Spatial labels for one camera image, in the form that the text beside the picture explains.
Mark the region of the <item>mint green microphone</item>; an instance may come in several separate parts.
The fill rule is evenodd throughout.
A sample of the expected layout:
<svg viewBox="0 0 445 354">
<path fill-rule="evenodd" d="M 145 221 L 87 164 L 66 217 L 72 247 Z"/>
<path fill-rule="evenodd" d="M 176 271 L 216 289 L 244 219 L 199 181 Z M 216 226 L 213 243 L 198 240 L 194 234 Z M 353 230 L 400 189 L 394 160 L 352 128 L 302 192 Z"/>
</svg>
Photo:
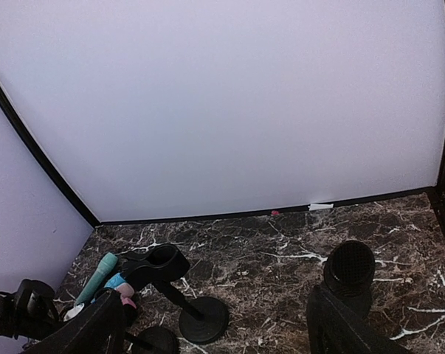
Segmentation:
<svg viewBox="0 0 445 354">
<path fill-rule="evenodd" d="M 118 257 L 111 252 L 108 252 L 103 256 L 103 258 L 97 264 L 94 273 L 91 275 L 83 290 L 76 298 L 75 306 L 91 301 L 95 292 L 99 288 L 99 285 L 111 273 L 117 262 Z"/>
</svg>

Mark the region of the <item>beige microphone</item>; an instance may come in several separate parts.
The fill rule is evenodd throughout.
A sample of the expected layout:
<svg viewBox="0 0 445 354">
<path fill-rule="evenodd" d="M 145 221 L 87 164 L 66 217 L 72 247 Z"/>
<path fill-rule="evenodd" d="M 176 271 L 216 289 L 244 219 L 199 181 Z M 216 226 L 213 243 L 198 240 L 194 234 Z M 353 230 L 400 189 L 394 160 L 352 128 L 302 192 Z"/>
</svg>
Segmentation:
<svg viewBox="0 0 445 354">
<path fill-rule="evenodd" d="M 134 289 L 127 282 L 121 283 L 115 290 L 118 291 L 123 298 L 131 298 L 135 293 Z"/>
</svg>

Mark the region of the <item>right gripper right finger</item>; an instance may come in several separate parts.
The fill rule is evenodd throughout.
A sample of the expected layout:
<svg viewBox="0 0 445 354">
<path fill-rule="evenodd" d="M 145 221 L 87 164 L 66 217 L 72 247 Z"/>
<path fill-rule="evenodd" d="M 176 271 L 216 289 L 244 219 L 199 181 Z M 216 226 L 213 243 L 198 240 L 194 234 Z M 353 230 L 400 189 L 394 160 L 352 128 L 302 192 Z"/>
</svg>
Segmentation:
<svg viewBox="0 0 445 354">
<path fill-rule="evenodd" d="M 312 353 L 409 353 L 377 334 L 330 291 L 316 285 L 308 296 L 306 320 Z"/>
</svg>

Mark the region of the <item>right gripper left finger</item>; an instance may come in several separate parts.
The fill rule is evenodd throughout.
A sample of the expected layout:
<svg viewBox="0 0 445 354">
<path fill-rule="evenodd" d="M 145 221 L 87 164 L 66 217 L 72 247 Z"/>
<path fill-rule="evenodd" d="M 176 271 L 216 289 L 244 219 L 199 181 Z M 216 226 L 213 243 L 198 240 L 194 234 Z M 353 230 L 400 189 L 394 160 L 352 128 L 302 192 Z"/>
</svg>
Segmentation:
<svg viewBox="0 0 445 354">
<path fill-rule="evenodd" d="M 104 292 L 60 330 L 26 350 L 26 353 L 121 353 L 125 314 L 120 294 Z"/>
</svg>

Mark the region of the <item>black stand of pink microphone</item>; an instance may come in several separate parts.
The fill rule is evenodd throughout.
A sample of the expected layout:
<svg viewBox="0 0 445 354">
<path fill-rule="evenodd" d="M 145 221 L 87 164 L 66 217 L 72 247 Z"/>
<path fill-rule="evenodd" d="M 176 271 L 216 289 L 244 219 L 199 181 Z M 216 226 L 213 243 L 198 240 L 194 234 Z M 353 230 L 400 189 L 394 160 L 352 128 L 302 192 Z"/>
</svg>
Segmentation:
<svg viewBox="0 0 445 354">
<path fill-rule="evenodd" d="M 131 352 L 133 354 L 180 353 L 179 342 L 175 334 L 161 326 L 146 328 L 137 336 L 126 333 L 125 340 L 132 344 Z"/>
</svg>

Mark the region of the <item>small black microphone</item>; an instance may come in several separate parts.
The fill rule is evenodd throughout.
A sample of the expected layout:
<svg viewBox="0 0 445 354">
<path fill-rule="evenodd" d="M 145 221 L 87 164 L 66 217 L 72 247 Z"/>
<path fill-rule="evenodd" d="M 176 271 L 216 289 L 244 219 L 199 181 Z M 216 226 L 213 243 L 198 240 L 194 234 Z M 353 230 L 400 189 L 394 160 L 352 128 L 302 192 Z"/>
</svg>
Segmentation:
<svg viewBox="0 0 445 354">
<path fill-rule="evenodd" d="M 358 240 L 339 244 L 328 256 L 324 283 L 354 313 L 365 319 L 373 304 L 371 285 L 376 270 L 373 252 Z"/>
</svg>

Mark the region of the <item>black stand of tall microphone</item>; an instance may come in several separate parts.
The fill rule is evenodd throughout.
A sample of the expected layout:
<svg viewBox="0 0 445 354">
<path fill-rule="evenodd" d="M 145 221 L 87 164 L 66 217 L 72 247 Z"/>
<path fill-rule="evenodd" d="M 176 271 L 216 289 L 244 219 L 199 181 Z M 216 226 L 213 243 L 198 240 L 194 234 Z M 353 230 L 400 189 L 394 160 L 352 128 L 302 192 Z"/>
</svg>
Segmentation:
<svg viewBox="0 0 445 354">
<path fill-rule="evenodd" d="M 176 245 L 164 243 L 144 254 L 129 251 L 123 258 L 121 276 L 135 291 L 151 284 L 181 308 L 179 331 L 186 340 L 193 344 L 210 344 L 225 334 L 230 313 L 224 302 L 211 296 L 189 301 L 172 285 L 190 270 L 189 261 Z"/>
</svg>

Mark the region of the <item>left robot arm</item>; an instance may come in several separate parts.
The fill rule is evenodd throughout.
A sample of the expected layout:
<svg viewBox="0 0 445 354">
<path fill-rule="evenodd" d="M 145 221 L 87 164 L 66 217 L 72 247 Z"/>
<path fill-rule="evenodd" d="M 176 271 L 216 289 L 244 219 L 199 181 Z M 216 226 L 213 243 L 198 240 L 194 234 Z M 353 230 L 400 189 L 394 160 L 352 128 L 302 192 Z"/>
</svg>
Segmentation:
<svg viewBox="0 0 445 354">
<path fill-rule="evenodd" d="M 38 341 L 64 328 L 54 305 L 55 291 L 40 280 L 22 280 L 14 293 L 0 291 L 0 336 Z"/>
</svg>

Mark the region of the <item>pink microphone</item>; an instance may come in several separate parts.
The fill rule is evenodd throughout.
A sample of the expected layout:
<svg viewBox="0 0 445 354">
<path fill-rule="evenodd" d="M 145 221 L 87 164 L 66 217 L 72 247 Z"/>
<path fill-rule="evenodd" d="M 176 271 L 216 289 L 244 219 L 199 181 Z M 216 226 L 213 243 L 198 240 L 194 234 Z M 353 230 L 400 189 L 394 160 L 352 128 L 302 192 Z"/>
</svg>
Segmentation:
<svg viewBox="0 0 445 354">
<path fill-rule="evenodd" d="M 134 303 L 134 301 L 131 298 L 121 297 L 121 302 L 122 302 L 123 306 L 126 308 L 133 308 L 134 310 L 137 309 L 136 304 Z"/>
</svg>

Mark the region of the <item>blue microphone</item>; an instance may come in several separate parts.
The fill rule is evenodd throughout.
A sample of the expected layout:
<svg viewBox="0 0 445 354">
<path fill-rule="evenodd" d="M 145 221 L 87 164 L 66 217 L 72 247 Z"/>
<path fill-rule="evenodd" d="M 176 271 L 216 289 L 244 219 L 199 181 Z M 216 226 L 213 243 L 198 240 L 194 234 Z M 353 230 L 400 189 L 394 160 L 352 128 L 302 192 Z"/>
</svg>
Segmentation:
<svg viewBox="0 0 445 354">
<path fill-rule="evenodd" d="M 94 295 L 94 298 L 91 300 L 91 303 L 95 302 L 100 295 L 103 294 L 104 291 L 111 289 L 115 290 L 115 288 L 120 285 L 121 283 L 126 282 L 125 279 L 122 277 L 121 273 L 114 274 L 106 283 L 105 285 L 100 288 Z"/>
</svg>

